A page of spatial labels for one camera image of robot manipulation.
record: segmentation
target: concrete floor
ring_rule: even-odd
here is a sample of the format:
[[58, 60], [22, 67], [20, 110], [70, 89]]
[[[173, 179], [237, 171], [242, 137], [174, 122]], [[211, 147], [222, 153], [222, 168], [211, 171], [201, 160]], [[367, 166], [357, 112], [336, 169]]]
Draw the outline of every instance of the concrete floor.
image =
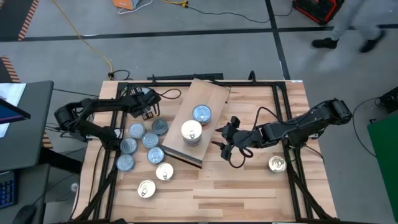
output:
[[[289, 0], [271, 0], [275, 14], [289, 11]], [[135, 13], [118, 15], [111, 1], [59, 1], [81, 34], [123, 34], [207, 29], [270, 28], [235, 16], [204, 16], [195, 11], [165, 4], [160, 0]], [[231, 11], [256, 20], [268, 19], [263, 0], [191, 0], [190, 5], [203, 11]], [[356, 19], [376, 11], [386, 12], [381, 24], [398, 24], [398, 13], [390, 0], [368, 0]], [[289, 17], [276, 17], [278, 27], [316, 27], [297, 11]], [[327, 31], [281, 32], [285, 59], [291, 79], [303, 80], [311, 105], [339, 98], [350, 109], [360, 102], [379, 96], [397, 86], [398, 30], [390, 29], [386, 39], [369, 54], [358, 54], [362, 38], [348, 31], [334, 51], [315, 50], [310, 42], [328, 36]], [[57, 8], [49, 0], [39, 3], [27, 37], [74, 35]], [[246, 79], [254, 70], [258, 79], [283, 79], [279, 57], [271, 32], [260, 34], [186, 35], [175, 37], [137, 37], [89, 40], [112, 60], [115, 69], [131, 71], [140, 80], [152, 74], [180, 75], [223, 72], [225, 79]], [[43, 42], [0, 42], [0, 54], [7, 55], [22, 82], [53, 80], [55, 88], [97, 95], [106, 79], [108, 65], [79, 40]], [[48, 122], [53, 112], [65, 103], [84, 96], [54, 92]], [[384, 112], [372, 102], [358, 110], [358, 133], [371, 148], [366, 125], [369, 119], [383, 118]], [[73, 139], [61, 139], [49, 133], [54, 149], [67, 152], [84, 146]], [[330, 126], [320, 138], [326, 172], [338, 217], [346, 221], [395, 223], [377, 160], [367, 154], [356, 140], [351, 124]], [[71, 154], [82, 159], [84, 151]], [[49, 185], [66, 175], [51, 171]], [[78, 177], [54, 188], [47, 194], [44, 223], [64, 221], [73, 204], [73, 193], [67, 194]]]

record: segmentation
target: keyboard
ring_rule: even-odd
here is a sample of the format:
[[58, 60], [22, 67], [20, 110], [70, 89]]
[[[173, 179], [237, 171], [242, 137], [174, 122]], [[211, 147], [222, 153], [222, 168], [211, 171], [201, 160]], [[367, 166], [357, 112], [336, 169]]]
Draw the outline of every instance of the keyboard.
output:
[[0, 209], [17, 203], [14, 171], [0, 173]]

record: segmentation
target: wooden table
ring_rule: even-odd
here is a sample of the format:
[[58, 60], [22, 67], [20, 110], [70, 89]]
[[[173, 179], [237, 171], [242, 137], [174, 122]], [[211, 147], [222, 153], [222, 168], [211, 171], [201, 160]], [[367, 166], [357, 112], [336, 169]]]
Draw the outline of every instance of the wooden table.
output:
[[[118, 82], [105, 81], [99, 98], [114, 98]], [[286, 82], [293, 117], [309, 110], [308, 101], [301, 82]], [[159, 93], [171, 87], [154, 88]], [[179, 87], [182, 95], [177, 100], [163, 98], [160, 102], [160, 117], [171, 125], [188, 87]], [[168, 93], [170, 97], [176, 92]], [[285, 117], [282, 95], [279, 94], [282, 112]], [[265, 106], [275, 112], [275, 104], [270, 87], [232, 87], [225, 104], [218, 127], [224, 126], [232, 116], [241, 120], [241, 129], [251, 129], [258, 107]], [[95, 114], [94, 122], [109, 126], [112, 113]], [[133, 122], [142, 122], [147, 129], [155, 118], [143, 121], [127, 116], [125, 136]], [[263, 112], [257, 124], [275, 121], [269, 113]], [[222, 142], [220, 133], [214, 133], [212, 141]], [[317, 141], [309, 141], [310, 147], [319, 151]], [[74, 217], [87, 206], [93, 180], [93, 169], [99, 140], [88, 144], [83, 170], [81, 172], [80, 198]], [[288, 184], [287, 173], [272, 174], [267, 170], [267, 161], [274, 155], [283, 156], [282, 145], [265, 149], [253, 149], [254, 157], [247, 159], [243, 168], [234, 169], [220, 157], [220, 149], [210, 145], [203, 160], [203, 168], [198, 169], [173, 158], [166, 158], [174, 167], [172, 180], [158, 180], [156, 166], [147, 161], [147, 149], [139, 141], [139, 150], [134, 154], [137, 162], [131, 172], [119, 172], [114, 195], [111, 220], [124, 218], [128, 222], [269, 222], [293, 221], [294, 211]], [[104, 151], [99, 155], [93, 187], [93, 196], [98, 188]], [[233, 151], [232, 163], [240, 164], [242, 155]], [[314, 152], [303, 148], [302, 161], [309, 191], [318, 203], [331, 216], [336, 216], [325, 167]], [[155, 181], [157, 190], [152, 198], [140, 198], [137, 185], [145, 179]], [[101, 204], [100, 218], [104, 217], [106, 192]], [[302, 194], [298, 190], [301, 214], [305, 216]]]

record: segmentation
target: yellow cable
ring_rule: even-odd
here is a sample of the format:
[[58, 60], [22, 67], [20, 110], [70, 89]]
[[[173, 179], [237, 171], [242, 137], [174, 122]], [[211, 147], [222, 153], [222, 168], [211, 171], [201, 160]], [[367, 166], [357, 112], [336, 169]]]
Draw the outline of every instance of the yellow cable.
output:
[[166, 2], [166, 3], [169, 3], [169, 4], [180, 5], [182, 7], [187, 7], [187, 5], [188, 5], [188, 1], [174, 2], [174, 1], [163, 0], [163, 2]]
[[87, 41], [85, 41], [83, 38], [81, 38], [81, 35], [79, 34], [79, 32], [77, 32], [75, 26], [72, 24], [72, 22], [70, 21], [70, 19], [67, 17], [67, 15], [65, 15], [65, 13], [63, 12], [63, 10], [60, 8], [60, 6], [55, 2], [55, 0], [51, 0], [55, 6], [60, 10], [60, 12], [62, 13], [62, 15], [67, 19], [67, 21], [69, 22], [70, 26], [72, 26], [73, 30], [75, 31], [77, 37], [83, 41], [91, 50], [93, 50], [95, 53], [97, 53], [98, 55], [100, 55], [101, 57], [103, 57], [106, 62], [109, 64], [109, 67], [111, 69], [111, 72], [113, 72], [113, 65], [111, 63], [111, 61], [109, 59], [107, 59], [105, 57], [105, 55], [103, 55], [99, 50], [95, 49], [94, 47], [92, 47]]

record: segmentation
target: black shoe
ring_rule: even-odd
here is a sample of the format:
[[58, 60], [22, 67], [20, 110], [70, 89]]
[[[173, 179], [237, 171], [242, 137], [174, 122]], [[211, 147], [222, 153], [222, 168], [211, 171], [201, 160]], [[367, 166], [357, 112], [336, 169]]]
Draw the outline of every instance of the black shoe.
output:
[[314, 40], [311, 45], [315, 48], [335, 49], [337, 47], [337, 42], [338, 40], [332, 40], [328, 37], [323, 40]]
[[380, 42], [380, 40], [382, 40], [386, 35], [387, 32], [385, 30], [380, 31], [379, 37], [374, 40], [367, 40], [365, 44], [359, 49], [359, 52], [367, 53], [373, 50], [376, 47], [376, 45]]

